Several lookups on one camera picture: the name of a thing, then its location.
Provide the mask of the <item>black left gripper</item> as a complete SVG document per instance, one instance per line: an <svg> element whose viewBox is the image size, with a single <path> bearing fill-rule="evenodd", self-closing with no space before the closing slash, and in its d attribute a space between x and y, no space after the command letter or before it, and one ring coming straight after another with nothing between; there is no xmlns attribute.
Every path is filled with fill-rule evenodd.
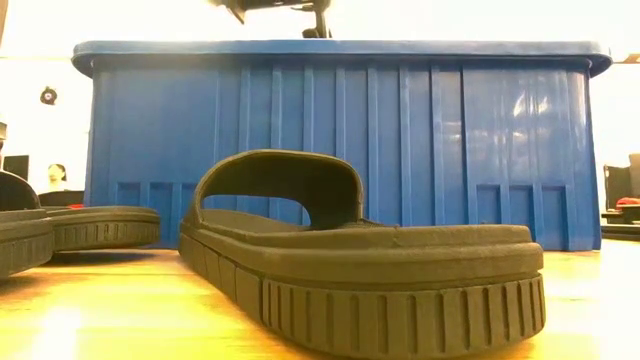
<svg viewBox="0 0 640 360"><path fill-rule="evenodd" d="M281 6L311 6L320 9L328 8L332 0L209 0L216 6L226 6L230 13L241 23L245 23L246 10L264 9ZM311 38L331 38L332 33L327 25L323 11L315 11L315 26L302 31L302 36Z"/></svg>

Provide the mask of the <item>black slide sandal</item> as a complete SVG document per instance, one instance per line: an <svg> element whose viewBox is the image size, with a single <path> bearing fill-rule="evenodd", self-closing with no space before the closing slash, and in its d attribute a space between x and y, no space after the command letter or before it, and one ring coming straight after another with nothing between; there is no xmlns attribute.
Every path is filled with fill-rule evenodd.
<svg viewBox="0 0 640 360"><path fill-rule="evenodd" d="M242 152L201 178L179 252L249 317L332 355L464 356L543 329L543 250L528 228L384 225L363 197L339 158Z"/></svg>
<svg viewBox="0 0 640 360"><path fill-rule="evenodd" d="M160 238L160 216L151 208L49 208L47 215L54 228L56 252L138 247Z"/></svg>
<svg viewBox="0 0 640 360"><path fill-rule="evenodd" d="M21 177L0 171L0 279L48 262L53 242L38 195Z"/></svg>

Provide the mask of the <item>blue plastic bin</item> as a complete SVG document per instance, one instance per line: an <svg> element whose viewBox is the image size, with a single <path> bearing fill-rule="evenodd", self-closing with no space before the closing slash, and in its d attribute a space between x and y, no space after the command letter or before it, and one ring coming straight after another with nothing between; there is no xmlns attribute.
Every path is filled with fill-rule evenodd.
<svg viewBox="0 0 640 360"><path fill-rule="evenodd" d="M137 205L174 248L204 173L282 148L349 162L368 219L519 224L547 250L601 245L591 41L88 41L89 206Z"/></svg>

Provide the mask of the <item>person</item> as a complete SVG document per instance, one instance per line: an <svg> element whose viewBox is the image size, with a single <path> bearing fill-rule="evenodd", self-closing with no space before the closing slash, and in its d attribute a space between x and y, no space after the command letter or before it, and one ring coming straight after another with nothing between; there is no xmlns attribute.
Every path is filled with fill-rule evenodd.
<svg viewBox="0 0 640 360"><path fill-rule="evenodd" d="M48 167L48 191L65 191L67 189L66 168L62 164L51 164Z"/></svg>

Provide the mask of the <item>black background monitor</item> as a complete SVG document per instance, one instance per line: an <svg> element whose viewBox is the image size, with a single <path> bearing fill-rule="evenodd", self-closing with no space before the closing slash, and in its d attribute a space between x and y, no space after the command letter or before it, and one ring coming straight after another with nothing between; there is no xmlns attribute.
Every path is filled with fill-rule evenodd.
<svg viewBox="0 0 640 360"><path fill-rule="evenodd" d="M29 178L29 156L13 155L4 157L3 170L27 181Z"/></svg>

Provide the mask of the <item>dark boxy background object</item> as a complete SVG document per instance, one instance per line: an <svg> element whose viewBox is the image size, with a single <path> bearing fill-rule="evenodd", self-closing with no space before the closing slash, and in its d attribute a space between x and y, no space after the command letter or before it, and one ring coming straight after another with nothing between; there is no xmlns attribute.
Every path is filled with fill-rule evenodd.
<svg viewBox="0 0 640 360"><path fill-rule="evenodd" d="M629 155L627 167L604 166L606 202L613 206L623 197L640 198L640 153Z"/></svg>

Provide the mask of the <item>black aluminium table frame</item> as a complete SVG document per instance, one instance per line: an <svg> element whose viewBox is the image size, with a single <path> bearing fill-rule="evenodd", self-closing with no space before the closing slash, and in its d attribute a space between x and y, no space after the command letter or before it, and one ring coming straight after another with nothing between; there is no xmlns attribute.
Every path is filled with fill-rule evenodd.
<svg viewBox="0 0 640 360"><path fill-rule="evenodd" d="M606 239L640 242L640 225L606 224L601 226L601 232Z"/></svg>

